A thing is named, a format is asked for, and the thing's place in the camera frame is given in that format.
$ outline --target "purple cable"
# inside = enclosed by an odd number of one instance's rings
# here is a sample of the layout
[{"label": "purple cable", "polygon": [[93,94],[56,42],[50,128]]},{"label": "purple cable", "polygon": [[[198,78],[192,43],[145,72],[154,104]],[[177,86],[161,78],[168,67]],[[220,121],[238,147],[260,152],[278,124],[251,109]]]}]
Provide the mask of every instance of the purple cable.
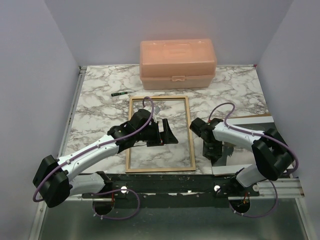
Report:
[{"label": "purple cable", "polygon": [[275,193],[275,202],[274,202],[274,205],[272,206],[272,208],[266,212],[265,214],[261,214],[261,215],[256,215],[256,216],[252,216],[252,215],[246,215],[246,214],[242,214],[240,212],[237,212],[236,210],[234,210],[234,208],[231,206],[231,204],[229,203],[229,207],[231,208],[231,210],[239,215],[239,216],[242,216],[242,217],[246,217],[246,218],[251,218],[251,219],[257,219],[257,218],[263,218],[263,217],[266,217],[268,215],[270,215],[271,213],[273,213],[277,206],[278,206],[278,202],[279,202],[279,199],[278,199],[278,192],[277,192],[277,189],[276,189],[276,186],[275,184],[269,180],[269,182],[272,184],[273,188],[274,188],[274,193]]},{"label": "purple cable", "polygon": [[231,114],[235,111],[235,109],[236,109],[236,106],[235,106],[232,102],[225,102],[225,103],[222,103],[222,104],[216,106],[216,107],[212,110],[212,112],[210,113],[210,115],[209,115],[209,121],[210,121],[210,118],[211,118],[212,114],[214,113],[214,111],[215,111],[217,108],[219,108],[219,107],[221,107],[221,106],[223,106],[223,105],[232,105],[232,110],[231,110],[231,111],[225,116],[225,118],[224,118],[224,124],[225,124],[228,128],[230,128],[230,129],[232,129],[232,130],[235,130],[235,131],[238,131],[238,132],[240,132],[240,133],[250,134],[250,135],[253,134],[254,136],[259,136],[259,137],[263,137],[263,138],[269,139],[269,140],[271,140],[271,141],[273,141],[273,142],[281,145],[281,146],[284,147],[285,149],[287,149],[288,152],[293,156],[293,159],[295,160],[295,166],[294,166],[294,168],[293,168],[292,170],[290,170],[290,169],[287,170],[286,173],[284,173],[284,175],[292,174],[292,173],[294,173],[294,172],[298,169],[298,167],[299,167],[299,161],[298,161],[297,155],[295,154],[295,152],[294,152],[291,148],[289,148],[289,147],[288,147],[286,144],[284,144],[283,142],[281,142],[281,141],[279,141],[279,140],[277,140],[277,139],[275,139],[275,138],[273,138],[273,137],[271,137],[271,136],[267,136],[267,135],[264,135],[264,134],[261,134],[261,133],[252,133],[251,131],[246,131],[246,130],[243,130],[243,129],[239,129],[239,128],[234,127],[234,126],[232,126],[232,125],[229,125],[229,124],[227,123],[227,119],[230,117],[230,115],[231,115]]},{"label": "purple cable", "polygon": [[[99,145],[100,145],[100,146],[104,146],[104,145],[107,145],[107,144],[111,144],[111,143],[117,142],[117,141],[122,140],[122,139],[129,138],[129,137],[131,137],[131,136],[139,133],[142,129],[144,129],[144,128],[150,123],[150,121],[151,121],[151,119],[152,119],[152,117],[153,117],[153,115],[154,115],[154,110],[155,110],[154,102],[153,102],[152,99],[151,99],[150,97],[148,97],[148,96],[145,96],[144,99],[142,100],[142,105],[143,105],[143,107],[145,107],[145,100],[146,100],[146,99],[148,99],[148,100],[150,101],[152,109],[151,109],[151,114],[150,114],[148,120],[145,122],[145,124],[143,124],[138,130],[136,130],[136,131],[134,131],[134,132],[132,132],[132,133],[130,133],[130,134],[128,134],[128,135],[125,135],[125,136],[122,136],[122,137],[119,137],[119,138],[117,138],[117,139],[113,139],[113,140],[110,140],[110,141],[102,142],[102,143],[100,143]],[[86,153],[88,153],[88,152],[90,152],[90,151],[92,151],[92,150],[94,150],[94,149],[96,149],[96,148],[98,148],[98,146],[92,146],[92,147],[90,147],[90,148],[88,148],[88,149],[80,152],[79,154],[73,156],[72,158],[69,159],[69,161],[72,162],[72,161],[74,161],[75,159],[79,158],[80,156],[82,156],[82,155],[84,155],[84,154],[86,154]],[[39,202],[42,202],[42,201],[44,200],[43,198],[42,198],[42,199],[37,199],[37,194],[39,193],[40,189],[43,187],[43,185],[45,184],[45,182],[46,182],[57,170],[61,169],[63,166],[65,166],[65,165],[67,165],[67,164],[68,164],[68,163],[67,163],[66,161],[63,162],[61,165],[59,165],[59,166],[57,166],[55,169],[53,169],[53,170],[40,182],[39,186],[36,188],[36,190],[35,190],[35,192],[34,192],[34,194],[33,194],[33,197],[32,197],[32,200],[33,200],[34,202],[39,203]]]},{"label": "purple cable", "polygon": [[100,193],[91,193],[91,194],[99,196],[99,195],[105,195],[105,194],[112,194],[112,193],[120,192],[120,191],[132,192],[135,195],[135,197],[136,197],[136,199],[138,201],[138,205],[137,205],[135,211],[131,215],[125,216],[125,217],[111,217],[111,216],[106,216],[106,215],[99,215],[99,214],[96,213],[95,207],[93,207],[92,210],[93,210],[94,214],[97,215],[98,217],[101,217],[101,218],[104,218],[104,219],[110,219],[110,220],[126,220],[126,219],[132,218],[134,215],[136,215],[139,212],[139,209],[140,209],[140,199],[139,199],[138,194],[135,191],[131,190],[131,189],[116,189],[116,190],[112,190],[112,191],[106,191],[106,192],[100,192]]}]

